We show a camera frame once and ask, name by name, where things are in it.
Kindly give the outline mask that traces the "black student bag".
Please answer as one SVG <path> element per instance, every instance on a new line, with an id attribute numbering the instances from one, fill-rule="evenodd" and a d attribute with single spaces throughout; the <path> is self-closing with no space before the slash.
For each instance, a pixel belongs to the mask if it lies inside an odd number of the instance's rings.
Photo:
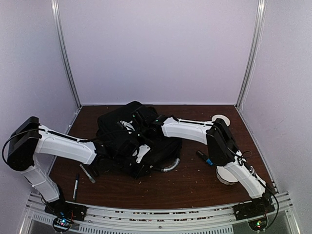
<path id="1" fill-rule="evenodd" d="M 132 116 L 136 111 L 144 117 L 160 115 L 155 108 L 132 101 L 97 118 L 96 136 L 99 142 L 104 143 L 114 160 L 114 165 L 107 171 L 119 169 L 137 179 L 149 175 L 151 171 L 166 173 L 174 170 L 180 163 L 182 139 L 164 137 L 156 128 L 147 129 L 139 126 Z M 135 131 L 129 134 L 118 124 L 121 120 L 126 122 L 132 120 Z M 138 164 L 134 154 L 137 153 L 139 146 L 144 144 L 151 149 Z"/>

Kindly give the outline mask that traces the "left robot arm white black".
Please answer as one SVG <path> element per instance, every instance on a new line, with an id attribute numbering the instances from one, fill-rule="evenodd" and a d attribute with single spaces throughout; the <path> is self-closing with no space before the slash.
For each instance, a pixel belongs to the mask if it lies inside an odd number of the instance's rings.
<path id="1" fill-rule="evenodd" d="M 97 138 L 81 139 L 62 134 L 40 124 L 38 117 L 29 117 L 4 143 L 2 160 L 26 178 L 39 192 L 46 206 L 62 212 L 68 206 L 62 189 L 41 168 L 37 154 L 80 162 L 87 166 L 90 176 L 96 177 L 114 165 L 107 147 Z"/>

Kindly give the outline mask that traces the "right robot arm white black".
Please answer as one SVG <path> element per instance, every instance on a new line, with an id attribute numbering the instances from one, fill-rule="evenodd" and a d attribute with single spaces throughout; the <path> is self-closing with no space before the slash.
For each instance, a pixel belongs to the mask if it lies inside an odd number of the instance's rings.
<path id="1" fill-rule="evenodd" d="M 156 128 L 164 137 L 176 137 L 202 143 L 208 147 L 208 159 L 216 166 L 221 182 L 239 182 L 251 198 L 256 211 L 273 206 L 274 193 L 270 186 L 249 165 L 229 129 L 229 119 L 213 116 L 210 121 L 195 121 L 174 116 L 144 117 L 136 111 L 132 114 L 147 129 Z"/>

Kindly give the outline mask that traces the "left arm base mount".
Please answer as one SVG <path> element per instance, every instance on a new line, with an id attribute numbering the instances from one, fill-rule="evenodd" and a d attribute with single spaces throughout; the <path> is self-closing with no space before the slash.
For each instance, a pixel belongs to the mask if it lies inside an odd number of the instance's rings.
<path id="1" fill-rule="evenodd" d="M 57 233 L 64 233 L 69 231 L 78 221 L 83 222 L 85 220 L 87 207 L 67 202 L 64 206 L 48 203 L 45 205 L 44 211 L 55 216 L 52 221 L 53 229 Z"/>

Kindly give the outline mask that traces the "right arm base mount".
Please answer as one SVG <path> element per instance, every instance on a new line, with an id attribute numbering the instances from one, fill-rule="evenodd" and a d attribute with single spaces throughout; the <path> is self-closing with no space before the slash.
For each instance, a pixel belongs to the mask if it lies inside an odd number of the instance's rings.
<path id="1" fill-rule="evenodd" d="M 249 228 L 258 233 L 268 228 L 268 213 L 274 211 L 273 204 L 265 204 L 264 202 L 239 202 L 233 206 L 236 221 L 246 220 Z"/>

